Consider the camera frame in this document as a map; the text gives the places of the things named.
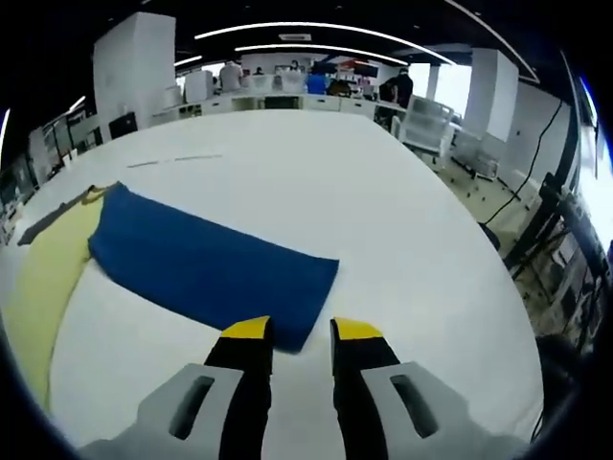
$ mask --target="computer monitor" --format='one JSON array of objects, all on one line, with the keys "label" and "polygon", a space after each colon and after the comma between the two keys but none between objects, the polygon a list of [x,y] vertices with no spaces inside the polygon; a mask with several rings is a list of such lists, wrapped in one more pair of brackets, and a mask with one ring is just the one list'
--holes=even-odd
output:
[{"label": "computer monitor", "polygon": [[332,62],[315,62],[312,68],[313,74],[329,75],[337,72],[336,64]]},{"label": "computer monitor", "polygon": [[375,65],[356,63],[353,67],[353,73],[362,77],[376,79],[376,76],[379,75],[379,68]]}]

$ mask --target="blue towel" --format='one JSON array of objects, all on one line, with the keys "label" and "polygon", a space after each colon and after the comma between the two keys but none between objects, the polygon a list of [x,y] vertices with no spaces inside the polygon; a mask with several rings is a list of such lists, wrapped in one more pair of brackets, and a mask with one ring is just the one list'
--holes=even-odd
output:
[{"label": "blue towel", "polygon": [[300,351],[324,306],[338,261],[245,235],[133,194],[104,197],[89,239],[108,277],[170,311],[223,330],[270,315],[275,345]]}]

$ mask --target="white table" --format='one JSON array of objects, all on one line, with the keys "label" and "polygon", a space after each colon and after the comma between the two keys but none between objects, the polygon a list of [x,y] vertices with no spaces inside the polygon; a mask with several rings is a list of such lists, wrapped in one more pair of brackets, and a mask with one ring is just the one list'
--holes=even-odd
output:
[{"label": "white table", "polygon": [[[212,156],[167,161],[194,155]],[[152,160],[162,163],[126,167]],[[511,277],[456,197],[373,122],[266,110],[138,131],[80,157],[26,213],[42,215],[117,179],[203,218],[340,259],[303,351],[274,355],[263,458],[344,458],[332,406],[334,315],[381,329],[401,361],[417,361],[465,397],[480,426],[530,439],[542,383]],[[77,446],[119,434],[139,401],[184,364],[202,362],[218,335],[114,285],[90,263],[58,333],[56,424]]]}]

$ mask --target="yellow cloth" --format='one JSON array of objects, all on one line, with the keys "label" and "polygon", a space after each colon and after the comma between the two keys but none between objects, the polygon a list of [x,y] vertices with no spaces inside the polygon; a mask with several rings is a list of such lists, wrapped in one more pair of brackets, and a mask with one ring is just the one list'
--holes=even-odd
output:
[{"label": "yellow cloth", "polygon": [[221,336],[228,338],[264,338],[266,323],[269,319],[270,316],[260,316],[259,318],[239,321],[224,330]]},{"label": "yellow cloth", "polygon": [[334,317],[338,338],[341,340],[358,340],[360,338],[382,337],[381,331],[374,326],[347,318]]},{"label": "yellow cloth", "polygon": [[57,331],[90,258],[87,240],[100,221],[101,193],[90,193],[88,204],[76,204],[36,237],[11,301],[3,309],[18,367],[45,410],[49,409],[49,370]]}]

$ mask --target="wall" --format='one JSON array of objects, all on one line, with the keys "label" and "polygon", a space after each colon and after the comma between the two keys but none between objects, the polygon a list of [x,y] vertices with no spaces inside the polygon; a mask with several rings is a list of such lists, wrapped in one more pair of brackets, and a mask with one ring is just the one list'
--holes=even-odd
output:
[{"label": "wall", "polygon": [[[499,176],[516,190],[525,179],[536,152],[538,136],[556,111],[559,99],[526,83],[517,85],[515,111],[507,152],[501,160]],[[538,187],[547,172],[555,173],[564,149],[570,106],[562,104],[554,122],[543,136],[531,176],[532,188]],[[523,196],[534,194],[527,190]]]},{"label": "wall", "polygon": [[514,107],[517,98],[519,71],[508,57],[498,52],[496,71],[496,91],[489,115],[488,133],[503,142],[509,139]]},{"label": "wall", "polygon": [[[299,65],[310,67],[311,63],[316,60],[327,58],[328,55],[321,53],[254,53],[250,55],[242,55],[240,57],[241,66],[243,69],[249,69],[253,74],[258,67],[261,67],[264,74],[272,74],[277,65],[289,65],[291,61],[296,59]],[[355,57],[334,57],[329,62],[344,62],[354,59]],[[369,62],[379,68],[376,79],[372,79],[375,86],[379,86],[391,77],[398,75],[398,68],[383,64],[371,59],[360,59],[364,62]]]},{"label": "wall", "polygon": [[470,75],[464,127],[478,136],[488,133],[507,142],[517,93],[517,67],[498,50],[475,48]]},{"label": "wall", "polygon": [[243,69],[249,69],[252,74],[256,72],[258,67],[261,67],[264,74],[273,74],[275,66],[290,65],[294,59],[298,61],[299,65],[310,67],[313,60],[325,57],[326,55],[312,53],[255,53],[241,56],[240,63]]},{"label": "wall", "polygon": [[133,111],[139,128],[150,126],[164,90],[174,81],[176,20],[138,12],[118,24],[94,46],[94,92],[102,140],[108,124]]},{"label": "wall", "polygon": [[134,53],[136,66],[136,121],[139,129],[151,126],[151,115],[161,110],[164,91],[174,80],[176,19],[159,14],[137,15]]},{"label": "wall", "polygon": [[103,142],[111,140],[110,122],[125,111],[136,110],[133,99],[136,82],[131,73],[136,16],[115,26],[94,46],[94,93]]},{"label": "wall", "polygon": [[496,50],[477,50],[472,54],[470,89],[464,118],[464,127],[477,135],[488,129],[491,101],[496,87]]}]

